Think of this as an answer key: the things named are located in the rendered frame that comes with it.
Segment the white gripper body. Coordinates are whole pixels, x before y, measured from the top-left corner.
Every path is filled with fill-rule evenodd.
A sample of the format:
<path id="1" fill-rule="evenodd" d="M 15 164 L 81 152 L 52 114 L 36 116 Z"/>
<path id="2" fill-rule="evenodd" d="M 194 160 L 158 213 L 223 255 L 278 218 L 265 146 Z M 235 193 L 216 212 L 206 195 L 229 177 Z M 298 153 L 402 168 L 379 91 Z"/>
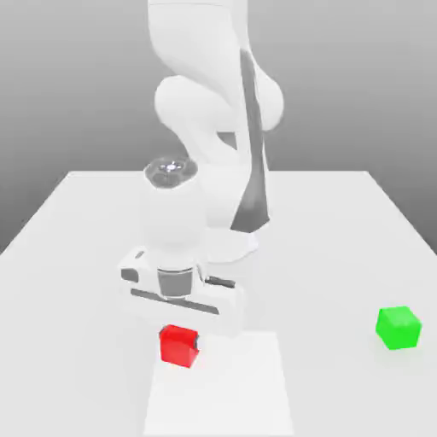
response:
<path id="1" fill-rule="evenodd" d="M 159 329 L 175 325 L 199 335 L 235 337 L 242 330 L 245 296 L 238 286 L 208 283 L 184 299 L 169 300 L 149 291 L 126 288 L 121 292 L 121 305 Z"/>

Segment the small red cube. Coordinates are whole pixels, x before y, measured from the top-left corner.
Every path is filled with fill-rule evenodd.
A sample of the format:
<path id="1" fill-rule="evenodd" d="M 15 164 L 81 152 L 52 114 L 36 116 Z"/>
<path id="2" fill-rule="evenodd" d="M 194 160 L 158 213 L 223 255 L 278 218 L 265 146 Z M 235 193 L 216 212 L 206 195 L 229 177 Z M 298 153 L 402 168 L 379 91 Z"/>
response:
<path id="1" fill-rule="evenodd" d="M 163 327 L 159 333 L 161 360 L 190 368 L 198 355 L 193 349 L 196 333 L 195 330 L 171 324 Z"/>

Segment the small green cube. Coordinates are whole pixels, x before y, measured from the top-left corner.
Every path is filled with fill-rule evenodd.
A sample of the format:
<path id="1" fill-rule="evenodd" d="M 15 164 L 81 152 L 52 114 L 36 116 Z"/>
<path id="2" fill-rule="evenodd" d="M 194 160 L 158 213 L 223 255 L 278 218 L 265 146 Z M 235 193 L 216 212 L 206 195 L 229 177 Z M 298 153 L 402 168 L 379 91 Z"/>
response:
<path id="1" fill-rule="evenodd" d="M 408 306 L 381 308 L 376 320 L 376 333 L 389 350 L 417 346 L 422 322 Z"/>

